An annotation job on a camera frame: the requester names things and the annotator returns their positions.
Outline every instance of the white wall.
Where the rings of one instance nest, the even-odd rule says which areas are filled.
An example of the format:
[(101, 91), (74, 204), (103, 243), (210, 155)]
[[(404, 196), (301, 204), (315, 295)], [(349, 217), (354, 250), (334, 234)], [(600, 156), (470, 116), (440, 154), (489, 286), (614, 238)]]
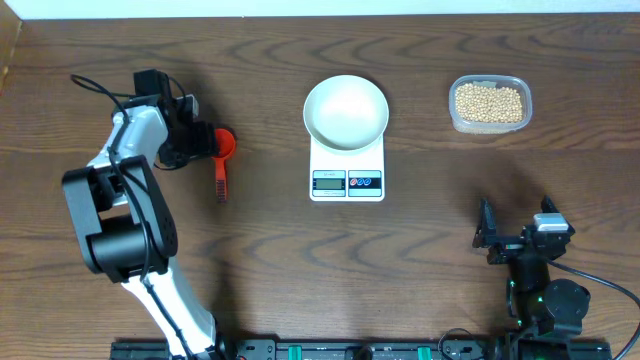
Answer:
[(640, 0), (5, 0), (23, 20), (640, 12)]

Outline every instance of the plastic container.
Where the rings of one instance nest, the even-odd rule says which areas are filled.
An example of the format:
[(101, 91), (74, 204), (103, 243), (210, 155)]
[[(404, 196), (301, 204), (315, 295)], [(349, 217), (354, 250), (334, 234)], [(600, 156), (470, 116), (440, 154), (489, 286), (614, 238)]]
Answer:
[[(522, 101), (522, 121), (517, 123), (483, 123), (468, 121), (462, 118), (456, 110), (456, 89), (459, 86), (473, 83), (475, 85), (515, 89), (520, 94)], [(467, 134), (504, 134), (520, 130), (527, 126), (533, 116), (533, 103), (531, 102), (531, 90), (522, 79), (505, 75), (466, 75), (456, 80), (449, 90), (449, 112), (453, 119), (453, 127)]]

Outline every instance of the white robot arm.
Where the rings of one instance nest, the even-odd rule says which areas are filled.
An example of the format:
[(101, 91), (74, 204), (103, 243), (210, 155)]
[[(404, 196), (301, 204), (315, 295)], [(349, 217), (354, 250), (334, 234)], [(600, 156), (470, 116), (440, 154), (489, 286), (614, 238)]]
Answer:
[[(107, 93), (86, 78), (74, 82), (78, 78)], [(134, 74), (134, 83), (136, 95), (118, 103), (113, 131), (98, 156), (62, 180), (85, 263), (142, 302), (167, 337), (174, 359), (235, 359), (173, 257), (175, 225), (151, 172), (158, 155), (170, 168), (217, 155), (213, 126), (193, 121), (195, 97), (174, 99), (166, 74), (143, 71)], [(127, 204), (130, 214), (99, 215)]]

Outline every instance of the red spoon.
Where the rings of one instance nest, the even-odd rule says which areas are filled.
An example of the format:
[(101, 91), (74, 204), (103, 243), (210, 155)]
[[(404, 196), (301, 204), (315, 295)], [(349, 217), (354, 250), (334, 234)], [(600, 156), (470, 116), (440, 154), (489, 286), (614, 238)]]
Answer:
[(220, 148), (218, 156), (214, 156), (216, 162), (216, 194), (219, 203), (226, 203), (229, 198), (227, 191), (227, 171), (225, 169), (225, 161), (231, 158), (236, 152), (236, 139), (231, 131), (227, 129), (216, 129), (216, 141)]

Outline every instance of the wood grain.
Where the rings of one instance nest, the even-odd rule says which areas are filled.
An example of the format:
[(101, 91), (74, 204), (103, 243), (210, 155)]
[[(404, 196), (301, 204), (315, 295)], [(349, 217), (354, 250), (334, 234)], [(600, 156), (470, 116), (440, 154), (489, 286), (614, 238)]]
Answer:
[[(471, 248), (480, 197), (505, 231), (549, 194), (578, 231), (562, 262), (640, 292), (640, 15), (422, 16), (29, 22), (0, 98), (0, 352), (103, 359), (116, 338), (161, 334), (82, 263), (60, 179), (111, 131), (112, 104), (68, 81), (131, 91), (156, 67), (238, 135), (230, 202), (213, 163), (156, 173), (202, 302), (234, 336), (437, 338), (498, 333), (507, 269)], [(392, 109), (387, 198), (313, 204), (302, 105), (326, 77), (375, 81)], [(521, 132), (457, 133), (449, 86), (474, 73), (525, 79)], [(584, 335), (618, 351), (640, 314), (592, 293)], [(634, 350), (630, 358), (640, 358)]]

